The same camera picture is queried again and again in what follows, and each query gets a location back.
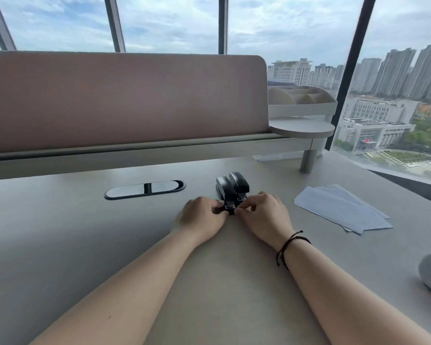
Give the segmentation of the person's right hand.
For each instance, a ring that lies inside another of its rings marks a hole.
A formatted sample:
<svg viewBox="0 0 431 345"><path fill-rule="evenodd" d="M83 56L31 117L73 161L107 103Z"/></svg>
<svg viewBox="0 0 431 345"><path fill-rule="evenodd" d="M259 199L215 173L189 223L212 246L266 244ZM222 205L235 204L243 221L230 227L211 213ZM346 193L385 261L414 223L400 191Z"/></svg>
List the person's right hand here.
<svg viewBox="0 0 431 345"><path fill-rule="evenodd" d="M239 206L255 206L252 216L238 216L246 227L260 240L279 252L286 241L295 233L289 212L281 200L272 195L259 192L250 195Z"/></svg>

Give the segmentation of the white desk organizer tray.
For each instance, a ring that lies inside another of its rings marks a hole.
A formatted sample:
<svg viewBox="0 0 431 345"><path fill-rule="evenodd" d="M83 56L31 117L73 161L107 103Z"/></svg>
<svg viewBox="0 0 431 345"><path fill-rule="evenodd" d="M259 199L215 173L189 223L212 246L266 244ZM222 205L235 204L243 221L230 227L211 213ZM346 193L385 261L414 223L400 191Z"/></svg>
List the white desk organizer tray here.
<svg viewBox="0 0 431 345"><path fill-rule="evenodd" d="M270 119L285 117L333 116L337 100L315 86L269 86Z"/></svg>

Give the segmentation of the person's right forearm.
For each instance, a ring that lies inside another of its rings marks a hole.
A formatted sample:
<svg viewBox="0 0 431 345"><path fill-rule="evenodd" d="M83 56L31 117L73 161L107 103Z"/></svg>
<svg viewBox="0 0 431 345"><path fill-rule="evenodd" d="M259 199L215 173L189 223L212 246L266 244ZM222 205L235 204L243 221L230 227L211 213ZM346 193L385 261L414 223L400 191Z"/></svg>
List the person's right forearm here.
<svg viewBox="0 0 431 345"><path fill-rule="evenodd" d="M294 233L281 248L331 345L431 345L431 334Z"/></svg>

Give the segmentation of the light blue paper sheet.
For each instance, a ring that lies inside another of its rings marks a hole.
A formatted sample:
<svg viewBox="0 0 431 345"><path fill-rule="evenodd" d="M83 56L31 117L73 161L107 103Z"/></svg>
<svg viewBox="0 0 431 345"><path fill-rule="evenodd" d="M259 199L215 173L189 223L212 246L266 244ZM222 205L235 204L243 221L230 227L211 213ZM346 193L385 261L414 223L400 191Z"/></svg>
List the light blue paper sheet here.
<svg viewBox="0 0 431 345"><path fill-rule="evenodd" d="M358 235L393 229L389 219L382 219L361 204L348 202L316 187L306 187L294 199L294 204Z"/></svg>
<svg viewBox="0 0 431 345"><path fill-rule="evenodd" d="M382 218L382 219L390 219L390 216L388 216L387 214L385 214L385 213L381 212L380 210L374 208L370 204L364 202L359 197L356 197L355 195L353 195L351 192L347 191L346 189L344 189L340 185L331 184L331 185L326 185L326 186L319 186L319 187L316 187L316 189L324 191L324 192L328 192L331 195L333 195L335 197L339 197L339 198L341 198L343 200L346 200L348 202L351 202L351 203L354 203L354 204L356 204L356 203L361 204L362 206L365 206L366 208L368 208L369 210L371 210L374 214L376 214L380 218Z"/></svg>

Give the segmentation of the person's left hand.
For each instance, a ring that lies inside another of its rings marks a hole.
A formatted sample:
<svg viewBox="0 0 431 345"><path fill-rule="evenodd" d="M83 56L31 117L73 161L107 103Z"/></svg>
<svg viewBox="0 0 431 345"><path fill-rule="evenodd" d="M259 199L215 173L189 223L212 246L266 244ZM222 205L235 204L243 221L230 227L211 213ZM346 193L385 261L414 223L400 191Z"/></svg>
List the person's left hand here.
<svg viewBox="0 0 431 345"><path fill-rule="evenodd" d="M193 200L189 200L179 212L171 231L196 248L219 232L229 214L227 212L226 216L194 216L192 215Z"/></svg>

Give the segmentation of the grey raised desk shelf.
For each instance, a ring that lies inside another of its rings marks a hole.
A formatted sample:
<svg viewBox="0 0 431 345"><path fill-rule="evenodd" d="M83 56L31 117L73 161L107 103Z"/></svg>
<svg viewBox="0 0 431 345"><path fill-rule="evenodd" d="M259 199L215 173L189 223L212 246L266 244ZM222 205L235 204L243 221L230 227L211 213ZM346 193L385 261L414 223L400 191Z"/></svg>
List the grey raised desk shelf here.
<svg viewBox="0 0 431 345"><path fill-rule="evenodd" d="M263 134L0 153L0 180L298 152L335 131L327 121L305 117L269 124Z"/></svg>

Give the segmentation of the black stapler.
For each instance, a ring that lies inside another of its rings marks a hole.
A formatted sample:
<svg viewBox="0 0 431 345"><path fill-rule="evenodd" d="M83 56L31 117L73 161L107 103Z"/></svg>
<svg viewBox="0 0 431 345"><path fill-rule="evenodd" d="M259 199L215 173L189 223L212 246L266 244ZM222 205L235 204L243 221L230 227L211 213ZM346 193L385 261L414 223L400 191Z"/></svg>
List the black stapler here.
<svg viewBox="0 0 431 345"><path fill-rule="evenodd" d="M216 192L223 202L222 210L234 215L234 210L247 199L250 187L247 180L239 172L231 172L228 177L216 178Z"/></svg>

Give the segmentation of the pink desk divider panel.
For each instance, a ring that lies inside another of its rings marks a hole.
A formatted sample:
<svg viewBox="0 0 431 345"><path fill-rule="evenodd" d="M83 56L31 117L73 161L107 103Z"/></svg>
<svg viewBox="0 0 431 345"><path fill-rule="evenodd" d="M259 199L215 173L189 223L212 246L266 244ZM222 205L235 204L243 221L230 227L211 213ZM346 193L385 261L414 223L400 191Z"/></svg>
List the pink desk divider panel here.
<svg viewBox="0 0 431 345"><path fill-rule="evenodd" d="M259 56L0 52L0 154L269 129Z"/></svg>

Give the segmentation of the grey shelf support post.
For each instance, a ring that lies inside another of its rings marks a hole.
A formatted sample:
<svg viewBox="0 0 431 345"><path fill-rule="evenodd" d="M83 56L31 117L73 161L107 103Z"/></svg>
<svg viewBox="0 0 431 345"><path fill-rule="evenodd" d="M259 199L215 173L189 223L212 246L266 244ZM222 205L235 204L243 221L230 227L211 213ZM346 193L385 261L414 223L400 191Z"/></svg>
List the grey shelf support post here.
<svg viewBox="0 0 431 345"><path fill-rule="evenodd" d="M301 165L299 172L302 174L310 174L313 170L316 157L318 154L318 147L316 146L315 139L311 139L309 149L303 151Z"/></svg>

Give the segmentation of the person's left forearm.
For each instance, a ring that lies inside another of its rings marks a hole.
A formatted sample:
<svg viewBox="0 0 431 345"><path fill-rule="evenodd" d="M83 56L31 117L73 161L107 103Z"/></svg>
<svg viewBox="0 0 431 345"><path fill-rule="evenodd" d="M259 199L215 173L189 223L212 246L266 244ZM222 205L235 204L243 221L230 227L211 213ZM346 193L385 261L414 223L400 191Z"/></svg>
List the person's left forearm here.
<svg viewBox="0 0 431 345"><path fill-rule="evenodd" d="M84 297L29 345L142 345L204 235L175 230Z"/></svg>

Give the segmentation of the dark slanted window frame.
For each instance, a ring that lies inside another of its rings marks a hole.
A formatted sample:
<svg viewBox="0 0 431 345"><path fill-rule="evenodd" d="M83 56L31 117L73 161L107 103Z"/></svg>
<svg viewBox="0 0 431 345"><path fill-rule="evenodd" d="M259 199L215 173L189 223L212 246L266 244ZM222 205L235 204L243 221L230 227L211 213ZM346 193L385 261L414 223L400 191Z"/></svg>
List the dark slanted window frame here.
<svg viewBox="0 0 431 345"><path fill-rule="evenodd" d="M340 116L345 104L345 100L347 94L349 92L351 80L356 68L357 60L359 58L361 48L363 45L363 41L367 32L367 28L369 25L369 21L372 16L373 8L376 0L363 0L363 4L361 7L360 15L358 18L357 26L354 32L354 36L352 39L352 43L350 46L348 58L346 61L345 69L343 72L343 76L341 78L338 94L337 94L337 107L335 110L335 114L331 119L331 124L335 127L334 134L327 138L325 149L330 150L333 144L333 140L335 138L337 127L339 125Z"/></svg>

